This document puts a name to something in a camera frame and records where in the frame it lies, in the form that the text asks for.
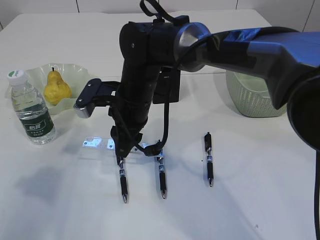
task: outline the white wall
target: white wall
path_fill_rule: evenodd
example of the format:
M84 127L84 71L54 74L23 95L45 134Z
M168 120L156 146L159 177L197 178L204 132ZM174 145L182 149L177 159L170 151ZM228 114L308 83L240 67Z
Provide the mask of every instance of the white wall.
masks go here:
M238 9L257 10L272 26L302 31L313 0L238 0Z
M78 0L80 12L141 13L140 0ZM168 11L255 9L273 26L320 31L320 0L160 0ZM28 13L77 13L76 0L0 0L0 22Z
M76 0L0 0L0 22L3 27L19 14L77 12Z
M305 25L304 31L320 31L320 0L315 0L308 22Z

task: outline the green label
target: green label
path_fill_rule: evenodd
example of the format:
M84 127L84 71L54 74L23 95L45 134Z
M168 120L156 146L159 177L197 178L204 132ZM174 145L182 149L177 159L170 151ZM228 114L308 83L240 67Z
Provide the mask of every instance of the green label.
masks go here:
M48 110L45 114L33 119L23 120L20 119L22 125L29 137L37 138L50 133L54 127L54 123L51 120Z

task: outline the white bottle cap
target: white bottle cap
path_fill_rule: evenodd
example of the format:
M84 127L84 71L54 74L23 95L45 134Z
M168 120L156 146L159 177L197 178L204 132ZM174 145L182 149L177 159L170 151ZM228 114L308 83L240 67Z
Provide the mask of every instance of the white bottle cap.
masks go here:
M6 78L11 86L24 84L28 80L28 76L23 70L14 70L8 73Z

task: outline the black pen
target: black pen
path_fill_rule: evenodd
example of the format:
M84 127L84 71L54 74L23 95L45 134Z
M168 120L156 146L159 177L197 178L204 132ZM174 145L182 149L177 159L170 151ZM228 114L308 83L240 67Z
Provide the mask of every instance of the black pen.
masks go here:
M126 204L128 202L128 188L127 188L126 172L124 169L125 159L122 156L117 156L116 161L118 166L120 167L119 176L120 176L121 194L122 194L123 201Z
M167 197L167 184L166 184L166 173L165 173L165 164L164 157L157 156L157 161L159 162L159 178L160 178L160 190L163 199Z
M214 181L214 164L212 159L212 140L211 134L208 132L204 136L204 144L205 144L205 152L206 152L206 170L207 170L207 177L210 187L213 185Z

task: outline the pear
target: pear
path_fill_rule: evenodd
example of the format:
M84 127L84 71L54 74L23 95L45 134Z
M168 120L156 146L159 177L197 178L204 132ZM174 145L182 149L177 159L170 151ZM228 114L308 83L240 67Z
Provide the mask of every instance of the pear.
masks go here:
M60 73L52 68L48 74L47 85L44 88L44 98L52 105L57 105L64 98L71 98L72 91L69 85L64 82Z

